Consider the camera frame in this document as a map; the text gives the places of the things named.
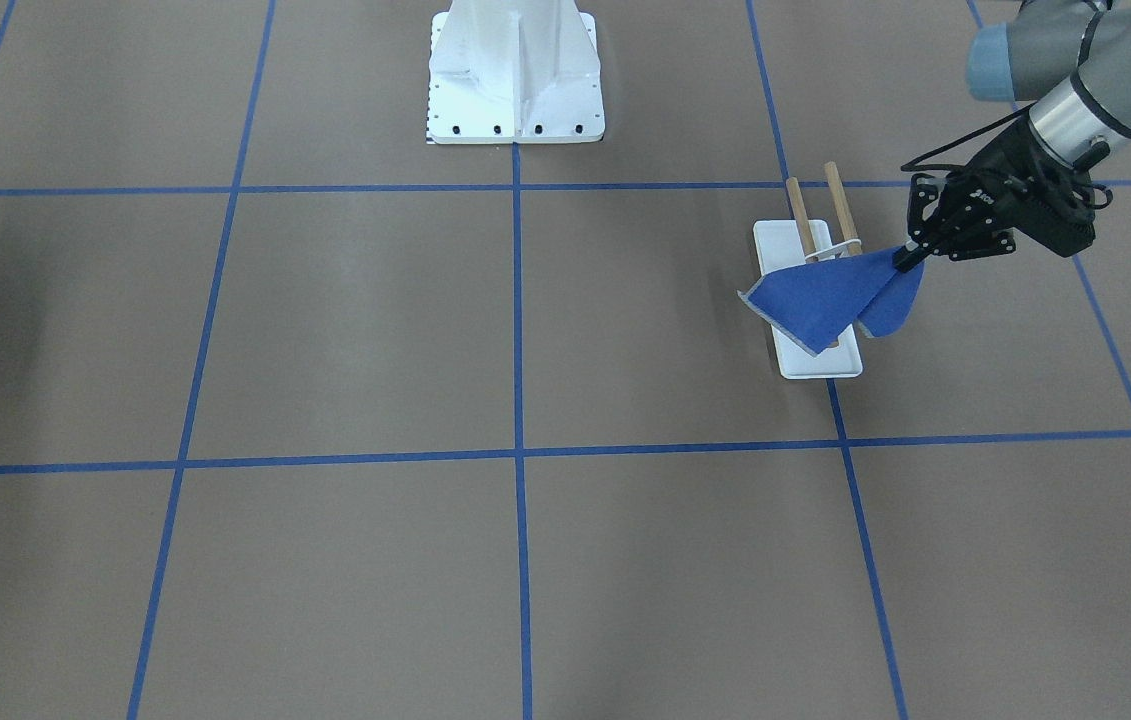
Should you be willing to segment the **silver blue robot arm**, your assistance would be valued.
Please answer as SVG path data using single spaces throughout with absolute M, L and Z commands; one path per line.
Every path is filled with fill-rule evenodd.
M 966 81 L 977 99 L 1021 109 L 991 123 L 966 163 L 925 154 L 904 164 L 913 196 L 893 268 L 1009 254 L 1017 234 L 1062 258 L 1089 249 L 1096 211 L 1112 201 L 1093 170 L 1131 144 L 1131 6 L 1025 1 L 1013 20 L 977 33 Z

